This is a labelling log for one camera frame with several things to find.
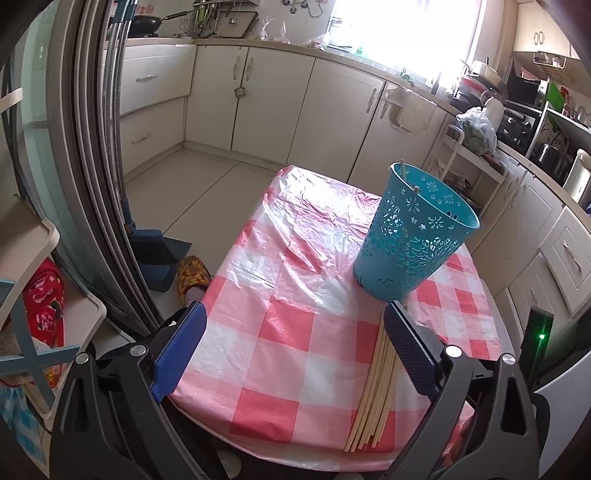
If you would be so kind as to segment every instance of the blue gripper pad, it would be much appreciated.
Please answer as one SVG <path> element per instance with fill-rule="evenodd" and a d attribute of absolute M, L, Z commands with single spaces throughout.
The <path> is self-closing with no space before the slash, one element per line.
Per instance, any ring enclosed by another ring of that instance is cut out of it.
<path fill-rule="evenodd" d="M 422 327 L 406 316 L 399 302 L 390 303 L 386 307 L 384 329 L 414 388 L 433 402 L 441 390 L 438 382 L 439 366 L 432 351 L 417 332 L 419 328 Z"/>
<path fill-rule="evenodd" d="M 202 303 L 193 303 L 178 321 L 179 325 L 168 344 L 154 362 L 152 395 L 161 402 L 177 387 L 193 352 L 207 326 L 207 311 Z"/>

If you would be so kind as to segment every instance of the shelf rack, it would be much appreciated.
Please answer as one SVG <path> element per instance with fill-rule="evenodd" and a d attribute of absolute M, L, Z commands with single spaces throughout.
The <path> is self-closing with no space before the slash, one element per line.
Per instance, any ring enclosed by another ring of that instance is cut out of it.
<path fill-rule="evenodd" d="M 21 293 L 35 270 L 57 246 L 60 235 L 53 223 L 41 220 L 18 197 L 0 218 L 0 328 L 10 314 L 12 331 L 20 355 L 0 356 L 0 377 L 29 372 L 35 384 L 24 386 L 27 396 L 51 429 L 71 361 L 83 351 L 100 323 L 106 308 L 99 299 L 76 286 L 64 274 L 64 347 L 37 352 L 28 327 Z M 65 364 L 53 389 L 43 369 Z"/>
<path fill-rule="evenodd" d="M 454 139 L 450 136 L 457 134 L 457 139 Z M 480 174 L 474 184 L 474 189 L 478 188 L 480 181 L 482 180 L 483 175 L 488 175 L 492 178 L 496 186 L 493 189 L 491 195 L 489 196 L 488 200 L 482 207 L 482 210 L 478 213 L 478 217 L 481 218 L 484 215 L 486 209 L 491 204 L 492 199 L 495 197 L 496 193 L 498 192 L 501 184 L 505 181 L 507 176 L 507 170 L 504 169 L 503 173 L 496 171 L 491 165 L 484 160 L 482 157 L 476 156 L 470 150 L 462 145 L 464 140 L 464 132 L 456 127 L 455 125 L 447 125 L 446 127 L 442 128 L 439 132 L 439 136 L 437 137 L 437 141 L 435 143 L 435 147 L 432 149 L 430 158 L 427 159 L 426 162 L 426 170 L 438 177 L 441 181 L 445 178 L 445 176 L 450 171 L 454 160 L 456 159 L 457 155 L 460 155 L 462 158 L 465 158 L 468 162 L 472 165 L 477 167 L 480 170 Z M 440 154 L 441 145 L 446 145 L 452 151 L 449 159 L 445 162 L 439 159 L 438 155 Z"/>

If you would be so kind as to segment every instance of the frying pan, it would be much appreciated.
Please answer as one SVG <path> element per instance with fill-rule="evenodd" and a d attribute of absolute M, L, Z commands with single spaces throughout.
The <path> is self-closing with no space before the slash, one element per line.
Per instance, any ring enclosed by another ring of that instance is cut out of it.
<path fill-rule="evenodd" d="M 128 37 L 134 38 L 154 35 L 156 30 L 160 28 L 160 25 L 162 25 L 162 22 L 166 20 L 173 20 L 174 18 L 184 17 L 189 13 L 191 13 L 191 11 L 178 12 L 163 18 L 154 17 L 153 15 L 136 15 L 131 21 Z"/>

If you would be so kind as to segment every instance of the kitchen cabinet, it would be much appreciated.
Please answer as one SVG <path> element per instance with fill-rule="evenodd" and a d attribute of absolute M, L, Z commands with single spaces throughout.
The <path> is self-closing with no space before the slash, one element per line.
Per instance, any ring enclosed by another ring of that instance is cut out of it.
<path fill-rule="evenodd" d="M 145 45 L 125 49 L 120 115 L 187 96 L 195 45 Z"/>
<path fill-rule="evenodd" d="M 515 303 L 511 297 L 508 288 L 504 288 L 494 299 L 496 307 L 499 309 L 503 322 L 511 339 L 511 344 L 515 349 L 515 355 L 519 358 L 521 353 L 521 342 L 523 341 L 523 327 L 517 315 Z"/>
<path fill-rule="evenodd" d="M 509 286 L 515 309 L 525 331 L 532 307 L 554 315 L 550 338 L 571 323 L 569 311 L 558 285 L 542 254 L 536 255 L 527 268 Z"/>
<path fill-rule="evenodd" d="M 232 150 L 286 164 L 314 58 L 250 48 Z"/>
<path fill-rule="evenodd" d="M 127 173 L 183 141 L 184 98 L 142 108 L 121 117 L 121 160 Z"/>
<path fill-rule="evenodd" d="M 519 4 L 514 51 L 545 51 L 570 56 L 570 43 L 560 27 L 536 2 Z"/>
<path fill-rule="evenodd" d="M 562 201 L 527 173 L 499 221 L 472 254 L 478 274 L 493 297 L 533 260 L 562 208 Z"/>
<path fill-rule="evenodd" d="M 538 51 L 541 10 L 535 2 L 519 4 L 513 51 Z"/>
<path fill-rule="evenodd" d="M 466 238 L 466 246 L 470 253 L 474 253 L 478 246 L 484 241 L 488 233 L 511 203 L 513 196 L 517 193 L 519 185 L 525 178 L 527 170 L 517 160 L 514 160 L 500 149 L 496 151 L 503 164 L 507 167 L 507 176 L 501 184 L 490 205 L 480 217 L 480 228 Z"/>
<path fill-rule="evenodd" d="M 591 299 L 591 236 L 565 208 L 541 246 L 573 317 Z"/>
<path fill-rule="evenodd" d="M 389 177 L 388 167 L 392 163 L 404 159 L 407 164 L 422 168 L 447 117 L 447 112 L 438 107 L 422 134 L 404 132 L 390 122 L 390 105 L 385 102 L 385 92 L 389 87 L 391 85 L 386 86 L 379 100 L 349 178 L 349 184 L 376 195 L 383 194 Z"/>
<path fill-rule="evenodd" d="M 197 49 L 191 95 L 187 100 L 186 140 L 230 150 L 248 47 Z"/>
<path fill-rule="evenodd" d="M 316 60 L 288 164 L 347 181 L 384 83 L 350 67 Z"/>

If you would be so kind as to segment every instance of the window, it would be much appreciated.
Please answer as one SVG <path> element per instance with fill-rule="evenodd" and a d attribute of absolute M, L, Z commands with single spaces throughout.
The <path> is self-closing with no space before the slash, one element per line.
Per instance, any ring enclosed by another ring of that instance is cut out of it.
<path fill-rule="evenodd" d="M 449 87 L 474 39 L 481 0 L 337 0 L 331 44 Z"/>

